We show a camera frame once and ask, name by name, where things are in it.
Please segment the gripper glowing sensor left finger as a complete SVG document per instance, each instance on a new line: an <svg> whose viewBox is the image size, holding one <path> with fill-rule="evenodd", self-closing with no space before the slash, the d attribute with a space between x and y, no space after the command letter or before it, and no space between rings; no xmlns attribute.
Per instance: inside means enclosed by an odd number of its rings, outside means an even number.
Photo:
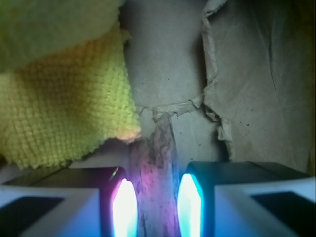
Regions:
<svg viewBox="0 0 316 237"><path fill-rule="evenodd" d="M3 237L135 237L136 194L122 167L43 168L0 186Z"/></svg>

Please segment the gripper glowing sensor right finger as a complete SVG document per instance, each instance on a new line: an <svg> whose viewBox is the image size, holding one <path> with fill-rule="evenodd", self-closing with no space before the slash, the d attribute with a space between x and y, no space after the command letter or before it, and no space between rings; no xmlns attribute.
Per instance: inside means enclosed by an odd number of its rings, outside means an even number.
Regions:
<svg viewBox="0 0 316 237"><path fill-rule="evenodd" d="M193 161L177 211L184 237L313 237L316 180L275 162Z"/></svg>

